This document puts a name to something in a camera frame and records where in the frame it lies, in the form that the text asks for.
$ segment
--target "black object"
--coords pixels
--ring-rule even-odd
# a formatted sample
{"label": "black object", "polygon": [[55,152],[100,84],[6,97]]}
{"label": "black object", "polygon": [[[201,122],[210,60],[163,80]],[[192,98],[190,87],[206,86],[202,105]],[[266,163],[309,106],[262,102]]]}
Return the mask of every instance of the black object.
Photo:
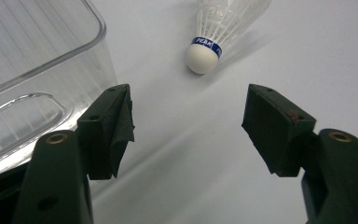
{"label": "black object", "polygon": [[358,139],[333,129],[317,135],[315,122],[275,90],[249,85],[242,127],[272,174],[306,171],[308,223],[358,224]]}
{"label": "black object", "polygon": [[81,116],[75,132],[43,135],[31,161],[0,174],[0,223],[92,223],[88,181],[117,176],[133,141],[131,108],[130,86],[115,86]]}

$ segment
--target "blue band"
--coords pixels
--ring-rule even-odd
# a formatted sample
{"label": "blue band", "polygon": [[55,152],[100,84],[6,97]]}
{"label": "blue band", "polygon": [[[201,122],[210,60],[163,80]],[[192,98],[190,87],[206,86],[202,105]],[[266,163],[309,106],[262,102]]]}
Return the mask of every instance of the blue band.
{"label": "blue band", "polygon": [[199,44],[199,45],[205,46],[208,49],[213,50],[213,52],[216,53],[217,58],[220,58],[220,55],[222,55],[222,49],[220,49],[220,46],[218,46],[216,43],[214,43],[210,39],[207,39],[204,37],[196,37],[193,39],[191,44]]}

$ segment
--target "shuttlecock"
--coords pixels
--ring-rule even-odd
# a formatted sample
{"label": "shuttlecock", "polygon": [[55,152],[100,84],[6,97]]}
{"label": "shuttlecock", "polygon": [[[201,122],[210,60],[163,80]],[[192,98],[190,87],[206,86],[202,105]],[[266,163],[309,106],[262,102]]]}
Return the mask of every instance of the shuttlecock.
{"label": "shuttlecock", "polygon": [[199,0],[197,35],[187,50],[187,66],[206,74],[217,66],[223,49],[257,20],[271,0]]}

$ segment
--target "white table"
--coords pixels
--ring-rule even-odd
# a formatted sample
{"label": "white table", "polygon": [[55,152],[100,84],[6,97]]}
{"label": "white table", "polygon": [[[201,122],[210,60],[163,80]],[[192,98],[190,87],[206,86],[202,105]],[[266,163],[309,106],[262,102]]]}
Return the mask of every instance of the white table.
{"label": "white table", "polygon": [[305,223],[298,178],[271,175],[241,122],[249,83],[358,137],[358,0],[273,1],[218,68],[185,65],[196,0],[93,0],[135,143],[118,179],[92,183],[95,223]]}

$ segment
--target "clear plastic container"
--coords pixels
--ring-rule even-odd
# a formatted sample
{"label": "clear plastic container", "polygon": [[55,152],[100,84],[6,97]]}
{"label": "clear plastic container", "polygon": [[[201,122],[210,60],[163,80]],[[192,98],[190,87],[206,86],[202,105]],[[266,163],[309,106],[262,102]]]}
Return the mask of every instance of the clear plastic container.
{"label": "clear plastic container", "polygon": [[117,85],[105,34],[88,0],[0,0],[0,172]]}

